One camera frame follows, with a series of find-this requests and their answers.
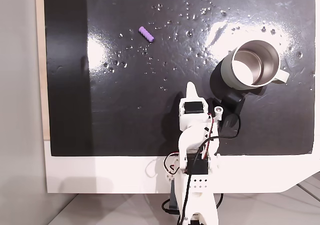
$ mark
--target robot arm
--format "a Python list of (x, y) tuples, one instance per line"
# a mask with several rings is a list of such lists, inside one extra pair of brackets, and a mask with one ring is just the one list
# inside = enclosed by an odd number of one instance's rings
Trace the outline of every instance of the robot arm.
[(182, 214), (188, 177), (191, 172), (190, 169), (188, 171), (188, 167), (194, 159), (198, 161), (196, 167), (192, 169), (183, 225), (189, 224), (191, 220), (199, 220), (204, 225), (218, 225), (218, 213), (211, 189), (210, 175), (217, 169), (215, 153), (219, 147), (219, 139), (209, 142), (205, 159), (201, 154), (195, 157), (199, 146), (208, 136), (218, 135), (218, 122), (222, 118), (223, 108), (215, 107), (214, 111), (215, 117), (212, 118), (208, 115), (206, 100), (198, 97), (195, 85), (188, 82), (186, 98), (182, 98), (179, 104), (179, 123), (182, 134), (178, 143), (179, 171), (174, 176), (174, 193), (180, 214)]

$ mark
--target purple object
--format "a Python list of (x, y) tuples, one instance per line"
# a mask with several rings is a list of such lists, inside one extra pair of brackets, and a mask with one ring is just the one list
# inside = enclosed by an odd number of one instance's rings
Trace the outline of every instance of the purple object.
[(152, 43), (155, 38), (143, 27), (141, 26), (139, 28), (139, 32), (150, 42)]

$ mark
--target water droplet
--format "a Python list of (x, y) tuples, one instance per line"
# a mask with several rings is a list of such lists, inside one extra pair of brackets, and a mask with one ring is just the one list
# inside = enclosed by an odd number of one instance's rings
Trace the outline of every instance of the water droplet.
[(296, 56), (299, 58), (299, 59), (302, 59), (302, 57), (304, 56), (303, 53), (301, 51), (298, 51), (296, 53)]
[(191, 31), (187, 31), (186, 35), (191, 38), (192, 37), (192, 32)]

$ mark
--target metal mug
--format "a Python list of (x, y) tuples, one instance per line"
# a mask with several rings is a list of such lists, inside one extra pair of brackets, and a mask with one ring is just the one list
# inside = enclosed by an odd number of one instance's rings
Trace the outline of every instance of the metal mug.
[(275, 80), (286, 83), (289, 73), (280, 70), (279, 54), (270, 43), (251, 40), (238, 46), (223, 59), (221, 76), (229, 87), (248, 90)]

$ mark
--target black cable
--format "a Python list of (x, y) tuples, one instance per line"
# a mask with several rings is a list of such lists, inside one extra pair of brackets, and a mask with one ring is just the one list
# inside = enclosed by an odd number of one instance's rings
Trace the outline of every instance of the black cable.
[(212, 137), (208, 137), (206, 140), (204, 140), (201, 145), (199, 146), (198, 151), (195, 154), (195, 159), (193, 160), (192, 163), (192, 167), (191, 167), (191, 171), (189, 171), (189, 177), (188, 177), (188, 181), (186, 184), (186, 193), (185, 193), (185, 198), (184, 198), (184, 203), (183, 203), (183, 208), (182, 208), (182, 214), (181, 214), (181, 220), (180, 220), (180, 225), (182, 225), (184, 219), (185, 219), (185, 215), (186, 215), (186, 206), (187, 206), (187, 202), (188, 202), (188, 196), (189, 196), (189, 188), (190, 188), (190, 182), (191, 182), (191, 175), (192, 175), (192, 170), (195, 167), (195, 163), (196, 163), (196, 158), (198, 157), (198, 155), (200, 154), (200, 151), (203, 150), (204, 145), (208, 142), (208, 141), (212, 141), (214, 139), (234, 139), (239, 135), (240, 129), (241, 129), (241, 119), (240, 116), (238, 114), (235, 114), (238, 118), (239, 121), (239, 127), (238, 130), (236, 131), (236, 135), (233, 136), (212, 136)]
[(305, 191), (307, 194), (309, 194), (311, 197), (316, 199), (318, 202), (320, 202), (320, 198), (314, 195), (312, 192), (310, 192), (308, 189), (306, 189), (304, 186), (302, 186), (300, 183), (297, 184), (299, 188), (301, 188), (303, 191)]
[(216, 204), (216, 208), (217, 208), (217, 209), (220, 207), (223, 199), (224, 199), (224, 194), (221, 193), (220, 200), (219, 200), (218, 203)]
[(165, 211), (167, 214), (173, 214), (173, 215), (180, 215), (179, 210), (175, 210), (175, 209), (167, 209), (165, 208), (165, 205), (170, 202), (170, 198), (168, 200), (165, 200), (162, 205), (161, 208), (163, 211)]

